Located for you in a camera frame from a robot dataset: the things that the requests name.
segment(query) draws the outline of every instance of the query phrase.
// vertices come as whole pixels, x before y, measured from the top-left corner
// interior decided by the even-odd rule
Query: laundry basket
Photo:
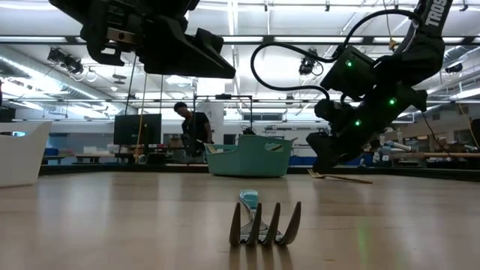
[[[292,141],[244,135],[238,145],[205,145],[205,149],[211,174],[281,177],[287,174]]]

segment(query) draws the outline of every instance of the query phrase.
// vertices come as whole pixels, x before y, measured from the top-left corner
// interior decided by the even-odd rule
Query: table
[[[100,158],[114,158],[114,154],[75,154],[76,164],[84,164],[84,159],[89,159],[90,164],[99,164]]]
[[[399,160],[415,160],[407,161],[403,163],[417,163],[419,167],[427,167],[427,159],[429,158],[468,158],[468,159],[478,159],[480,158],[480,153],[395,153],[389,155],[392,164],[395,166],[395,162]]]
[[[62,165],[62,159],[66,158],[65,155],[58,155],[58,156],[43,156],[42,157],[42,164],[47,165],[48,161],[57,161],[57,165]]]

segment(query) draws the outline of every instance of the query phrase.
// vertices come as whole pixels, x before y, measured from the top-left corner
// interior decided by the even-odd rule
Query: black cable
[[[342,94],[341,97],[340,97],[340,103],[342,105],[345,105],[345,98],[347,98],[347,94]]]
[[[348,43],[350,42],[350,38],[352,38],[353,34],[355,31],[362,26],[362,24],[366,23],[368,20],[371,20],[375,17],[382,16],[382,15],[387,15],[387,14],[397,14],[397,15],[404,15],[405,17],[409,17],[411,20],[414,20],[418,23],[418,27],[421,27],[424,25],[424,22],[422,18],[416,14],[413,13],[412,11],[408,10],[380,10],[375,13],[372,13],[365,18],[361,19],[359,22],[357,22],[353,28],[350,30],[348,35],[345,37],[345,41],[343,42],[343,47],[347,47]]]
[[[137,64],[137,54],[135,55],[135,59],[133,60],[133,67],[132,67],[132,75],[130,77],[130,85],[128,86],[128,93],[127,93],[127,104],[125,105],[125,112],[123,116],[127,116],[128,112],[128,103],[130,102],[130,94],[132,92],[132,83],[134,82],[134,74],[135,74],[135,68]],[[118,147],[118,156],[122,153],[122,145]]]
[[[428,124],[428,120],[427,120],[427,116],[421,112],[421,114],[423,115],[423,119],[425,120],[425,123],[427,124],[428,126],[428,129],[430,130],[430,132],[432,133],[432,136],[433,136],[433,139],[435,140],[435,143],[440,147],[440,149],[442,151],[444,151],[445,153],[447,153],[447,155],[451,158],[451,160],[453,161],[454,158],[452,157],[452,155],[450,154],[450,152],[445,149],[445,147],[443,145],[440,144],[440,142],[438,141],[437,137],[435,136],[435,133],[434,133],[434,130],[432,129],[432,127],[430,126],[430,124]]]
[[[306,52],[304,51],[303,49],[300,49],[300,48],[297,48],[293,45],[289,45],[289,44],[285,44],[285,43],[280,43],[280,42],[271,42],[271,43],[264,43],[260,46],[258,46],[258,48],[256,48],[254,51],[253,51],[253,54],[252,54],[252,57],[250,59],[250,69],[252,70],[252,74],[253,76],[255,77],[255,79],[262,85],[262,86],[265,86],[266,88],[268,89],[271,89],[271,90],[275,90],[275,91],[283,91],[283,92],[290,92],[290,91],[298,91],[298,90],[308,90],[308,89],[316,89],[320,92],[322,92],[324,95],[325,95],[325,98],[327,100],[330,100],[330,95],[329,95],[329,92],[324,89],[323,87],[321,86],[317,86],[317,85],[300,85],[300,86],[290,86],[290,87],[278,87],[278,86],[273,86],[273,85],[269,85],[267,82],[263,81],[260,76],[258,75],[257,71],[255,70],[255,58],[257,57],[258,53],[265,49],[266,47],[272,47],[272,46],[276,46],[276,47],[283,47],[285,49],[289,49],[289,50],[292,50],[292,51],[295,51],[297,53],[301,53],[303,54],[304,56],[307,56],[309,58],[312,58],[316,61],[321,61],[321,62],[333,62],[334,60],[332,59],[327,59],[327,58],[322,58],[322,57],[319,57],[317,55],[313,55],[309,52]]]
[[[325,68],[323,68],[323,64],[320,63],[319,61],[317,62],[317,64],[322,68],[322,71],[321,71],[320,73],[314,73],[314,72],[312,71],[312,74],[313,74],[314,76],[317,76],[317,77],[318,77],[318,76],[322,76],[323,72],[325,71]]]
[[[397,14],[397,15],[404,15],[406,17],[409,17],[411,20],[415,20],[417,23],[418,23],[418,26],[423,26],[424,22],[422,21],[422,18],[416,14],[416,13],[413,13],[411,11],[408,11],[408,10],[380,10],[380,11],[377,11],[375,13],[372,13],[368,16],[366,16],[365,18],[361,19],[358,23],[356,23],[353,28],[350,30],[350,32],[348,33],[348,35],[345,37],[345,41],[343,42],[343,45],[341,45],[341,50],[344,50],[348,43],[350,42],[350,38],[353,36],[353,34],[355,33],[355,31],[360,27],[362,26],[362,24],[364,24],[365,22],[367,22],[368,20],[371,20],[375,17],[378,17],[378,16],[382,16],[382,15],[387,15],[387,14]],[[336,55],[334,55],[334,57],[332,58],[323,58],[323,57],[319,57],[318,55],[313,55],[303,49],[300,49],[296,46],[293,46],[293,45],[289,45],[289,44],[285,44],[285,43],[281,43],[281,42],[270,42],[270,43],[264,43],[260,46],[258,46],[258,48],[256,48],[253,53],[252,53],[252,56],[250,58],[250,69],[252,70],[252,74],[253,76],[255,77],[255,79],[262,85],[262,86],[265,86],[266,88],[268,89],[271,89],[271,90],[275,90],[275,91],[283,91],[283,92],[289,92],[289,91],[298,91],[298,90],[307,90],[307,89],[316,89],[320,92],[322,92],[324,95],[325,95],[325,99],[327,100],[330,100],[330,96],[329,96],[329,93],[326,89],[324,89],[323,87],[321,86],[317,86],[317,85],[302,85],[302,86],[291,86],[291,87],[278,87],[278,86],[273,86],[273,85],[270,85],[268,84],[267,82],[263,81],[260,76],[258,75],[257,71],[255,70],[255,58],[257,57],[258,53],[265,49],[266,47],[282,47],[282,48],[285,48],[285,49],[288,49],[288,50],[292,50],[294,52],[297,52],[297,53],[300,53],[308,58],[311,58],[313,60],[316,60],[318,62],[323,62],[323,63],[333,63],[335,61],[338,60],[338,57],[340,56],[340,53],[337,53]]]

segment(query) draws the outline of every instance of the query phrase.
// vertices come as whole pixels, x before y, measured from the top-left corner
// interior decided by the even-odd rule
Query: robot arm
[[[361,103],[354,108],[321,100],[315,106],[316,116],[331,124],[330,135],[311,133],[307,137],[318,156],[313,167],[317,172],[356,158],[364,145],[408,107],[426,110],[427,92],[411,87],[442,67],[442,30],[451,6],[452,0],[420,1],[415,13],[421,22],[412,23],[394,55],[374,61],[352,46],[339,49],[338,59],[321,86]]]
[[[232,79],[235,68],[220,56],[222,37],[201,28],[185,34],[184,15],[199,1],[49,0],[82,23],[80,36],[100,64],[123,66],[122,52],[134,51],[150,74]]]

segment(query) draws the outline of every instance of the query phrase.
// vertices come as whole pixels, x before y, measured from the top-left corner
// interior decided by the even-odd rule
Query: monitor
[[[115,117],[113,143],[116,145],[136,145],[140,127],[141,115],[118,115]],[[140,145],[161,144],[161,114],[143,115]]]

